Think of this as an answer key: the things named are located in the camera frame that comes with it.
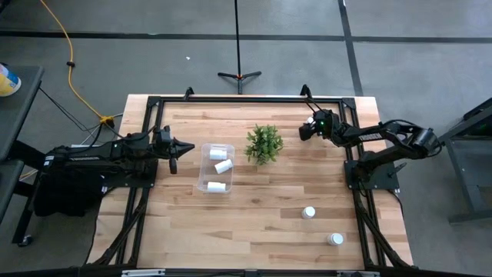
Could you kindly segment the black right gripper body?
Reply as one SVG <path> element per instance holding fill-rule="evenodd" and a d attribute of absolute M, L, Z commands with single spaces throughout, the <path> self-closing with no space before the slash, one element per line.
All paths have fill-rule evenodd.
<path fill-rule="evenodd" d="M 324 139 L 341 140 L 341 122 L 338 114 L 331 109 L 322 109 L 316 111 L 312 118 L 314 120 L 312 123 L 313 130 L 317 135 Z"/>

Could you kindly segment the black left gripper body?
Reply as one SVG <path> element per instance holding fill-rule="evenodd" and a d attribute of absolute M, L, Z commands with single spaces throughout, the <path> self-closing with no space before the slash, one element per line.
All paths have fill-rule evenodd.
<path fill-rule="evenodd" d="M 175 141 L 171 137 L 171 129 L 169 125 L 165 125 L 155 133 L 155 149 L 162 159 L 169 161 L 170 173 L 175 175 L 178 172 L 177 166 L 177 150 Z"/>

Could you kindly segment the clear plastic basket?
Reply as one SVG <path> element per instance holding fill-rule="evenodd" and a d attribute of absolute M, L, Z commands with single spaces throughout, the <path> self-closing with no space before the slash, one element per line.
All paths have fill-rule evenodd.
<path fill-rule="evenodd" d="M 231 191 L 233 186 L 234 167 L 222 174 L 218 174 L 214 166 L 224 160 L 210 160 L 209 152 L 211 149 L 225 150 L 228 154 L 228 159 L 230 159 L 234 164 L 235 148 L 233 145 L 213 143 L 203 144 L 201 147 L 201 167 L 197 188 L 204 193 L 210 193 L 207 192 L 208 182 L 221 182 L 226 184 L 226 192 L 216 194 L 227 194 Z"/>

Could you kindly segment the green plant in white pot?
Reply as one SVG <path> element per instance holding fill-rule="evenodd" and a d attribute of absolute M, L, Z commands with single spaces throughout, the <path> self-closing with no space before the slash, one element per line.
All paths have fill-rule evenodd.
<path fill-rule="evenodd" d="M 256 125 L 247 133 L 249 145 L 244 150 L 249 162 L 255 165 L 266 165 L 276 162 L 279 152 L 284 147 L 282 137 L 275 125 Z"/>

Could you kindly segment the black bag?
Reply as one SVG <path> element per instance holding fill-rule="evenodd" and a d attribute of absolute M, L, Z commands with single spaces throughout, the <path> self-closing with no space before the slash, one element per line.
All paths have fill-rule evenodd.
<path fill-rule="evenodd" d="M 102 199 L 102 177 L 79 171 L 43 173 L 33 205 L 37 216 L 82 217 Z"/>

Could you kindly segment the black tripod stand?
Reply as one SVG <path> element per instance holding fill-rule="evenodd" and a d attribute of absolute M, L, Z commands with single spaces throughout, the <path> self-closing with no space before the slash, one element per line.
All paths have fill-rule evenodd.
<path fill-rule="evenodd" d="M 239 95 L 243 94 L 243 84 L 247 78 L 258 77 L 262 75 L 261 71 L 250 72 L 243 74 L 241 72 L 241 48 L 240 48 L 240 34 L 239 34 L 239 21 L 238 21 L 238 0 L 234 0 L 234 24 L 235 24 L 235 43 L 237 54 L 237 73 L 229 74 L 225 72 L 219 72 L 218 76 L 222 78 L 232 78 L 237 83 L 237 91 Z"/>

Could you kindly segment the dark grey side table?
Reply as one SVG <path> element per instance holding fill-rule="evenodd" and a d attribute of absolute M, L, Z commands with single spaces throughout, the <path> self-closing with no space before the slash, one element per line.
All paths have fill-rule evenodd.
<path fill-rule="evenodd" d="M 20 141 L 18 135 L 42 83 L 44 69 L 25 65 L 9 65 L 7 69 L 17 74 L 22 84 L 16 93 L 0 97 L 0 224 L 12 196 L 26 197 L 12 238 L 13 244 L 26 247 L 33 241 L 26 231 L 33 214 L 32 201 L 38 185 L 25 183 L 19 178 L 25 166 L 41 169 L 45 154 Z"/>

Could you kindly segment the dark grey metal cart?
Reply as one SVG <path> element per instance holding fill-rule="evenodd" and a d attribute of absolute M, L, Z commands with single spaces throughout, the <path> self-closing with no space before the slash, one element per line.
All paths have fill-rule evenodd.
<path fill-rule="evenodd" d="M 492 189 L 492 98 L 465 113 L 439 140 L 447 148 L 467 205 L 467 212 L 451 216 L 449 223 L 492 219 L 492 203 L 481 191 Z"/>

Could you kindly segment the yellow blue wipes canister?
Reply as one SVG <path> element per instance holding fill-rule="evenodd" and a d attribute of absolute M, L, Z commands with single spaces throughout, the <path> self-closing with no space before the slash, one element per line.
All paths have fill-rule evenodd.
<path fill-rule="evenodd" d="M 7 97 L 16 93 L 21 86 L 22 80 L 0 63 L 0 97 Z"/>

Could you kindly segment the black aluminium table frame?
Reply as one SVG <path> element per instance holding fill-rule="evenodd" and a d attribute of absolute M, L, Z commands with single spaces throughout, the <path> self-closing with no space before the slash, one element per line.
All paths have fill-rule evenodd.
<path fill-rule="evenodd" d="M 139 132 L 156 118 L 171 134 L 195 145 L 178 160 L 158 166 L 142 227 L 130 231 L 125 259 L 139 268 L 164 269 L 362 269 L 396 264 L 356 217 L 355 192 L 345 182 L 344 161 L 355 150 L 320 137 L 303 142 L 299 126 L 312 113 L 301 96 L 193 95 L 184 101 L 129 95 L 119 132 Z M 275 125 L 284 142 L 276 162 L 255 165 L 244 150 L 256 125 Z M 197 188 L 201 147 L 235 148 L 233 186 L 227 194 Z M 313 206 L 315 217 L 301 212 Z M 341 233 L 342 245 L 327 243 Z"/>

